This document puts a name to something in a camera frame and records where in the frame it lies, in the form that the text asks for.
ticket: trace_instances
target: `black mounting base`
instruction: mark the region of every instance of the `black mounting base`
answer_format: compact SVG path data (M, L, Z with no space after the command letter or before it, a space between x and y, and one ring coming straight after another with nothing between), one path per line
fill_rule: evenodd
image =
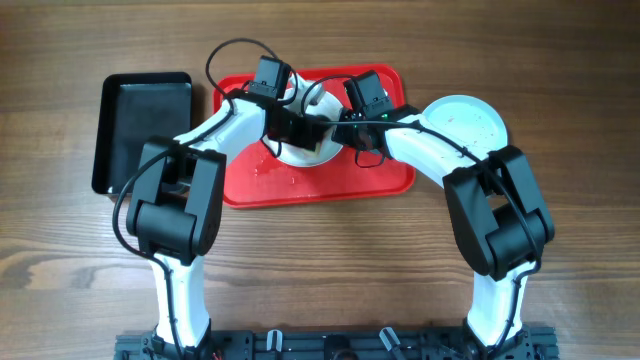
M463 327L427 328L422 331L396 331L400 340L400 356L406 360L467 359ZM392 360L397 353L386 350L378 332L310 332L283 333L276 342L267 333L251 331L212 331L215 356L206 360ZM267 339L273 344L267 351ZM116 338L114 360L168 359L154 353L153 333ZM496 357L496 360L557 360L555 330L549 327L523 326L521 341ZM347 355L336 356L348 344Z

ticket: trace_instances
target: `wooden table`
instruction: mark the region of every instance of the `wooden table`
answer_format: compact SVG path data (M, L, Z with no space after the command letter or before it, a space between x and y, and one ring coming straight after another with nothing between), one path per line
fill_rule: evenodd
M640 355L637 2L97 2L0 8L3 359L109 359L117 334L155 324L150 268L117 245L113 203L90 188L102 81L184 70L203 118L206 57L238 36L299 69L388 63L418 108L457 93L492 104L557 229L524 320L555 326L564 359ZM259 54L229 48L214 76ZM459 324L471 294L425 178L395 197L227 208L206 259L215 329Z

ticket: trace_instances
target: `black container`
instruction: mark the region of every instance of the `black container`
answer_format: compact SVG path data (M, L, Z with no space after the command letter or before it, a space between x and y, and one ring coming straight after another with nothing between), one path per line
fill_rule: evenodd
M184 72L109 76L102 86L93 191L119 194L150 136L188 132L191 99L191 77Z

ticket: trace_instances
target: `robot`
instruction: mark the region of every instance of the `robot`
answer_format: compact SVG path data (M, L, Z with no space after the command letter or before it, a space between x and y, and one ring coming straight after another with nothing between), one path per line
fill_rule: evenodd
M207 72L226 101L186 134L151 138L116 201L114 232L127 250L151 263L160 315L154 330L118 336L114 360L557 359L555 330L520 320L526 280L540 269L542 249L554 237L524 154L512 145L487 152L452 140L414 107L395 108L372 71L345 76L351 108L343 108L322 86L339 76L311 83L270 53L260 59L253 81L228 94ZM456 244L474 271L473 302L462 326L371 333L212 331L203 260L221 221L225 168L258 141L290 161L300 153L322 154L318 162L326 161L335 144L338 150L376 152L443 187ZM188 196L171 192L176 183L189 186ZM126 227L138 249L118 228L130 190ZM508 203L492 209L492 195Z

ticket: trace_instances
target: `wood grain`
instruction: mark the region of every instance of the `wood grain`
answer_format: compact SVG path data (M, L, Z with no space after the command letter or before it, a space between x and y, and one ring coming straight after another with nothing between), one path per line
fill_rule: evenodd
M90 178L102 81L203 65L231 37L296 68L388 63L422 108L480 97L523 149L557 226L523 318L564 359L640 355L638 2L86 1L0 7L0 348L3 359L109 359L151 328L152 274L110 230ZM252 71L238 45L214 76ZM206 259L216 329L458 324L472 273L441 189L235 211Z

